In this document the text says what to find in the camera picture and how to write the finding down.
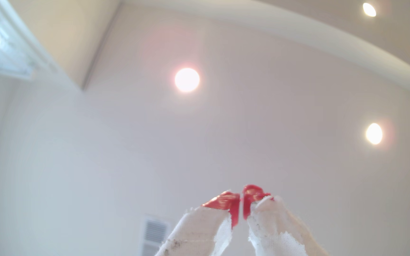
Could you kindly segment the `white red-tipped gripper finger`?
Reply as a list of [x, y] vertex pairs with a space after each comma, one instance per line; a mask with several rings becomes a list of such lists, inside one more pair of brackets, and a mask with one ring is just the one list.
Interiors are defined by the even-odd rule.
[[220, 256], [238, 224], [240, 194], [225, 191], [188, 211], [156, 256]]
[[256, 256], [328, 256], [281, 197], [249, 184], [243, 189], [243, 217]]

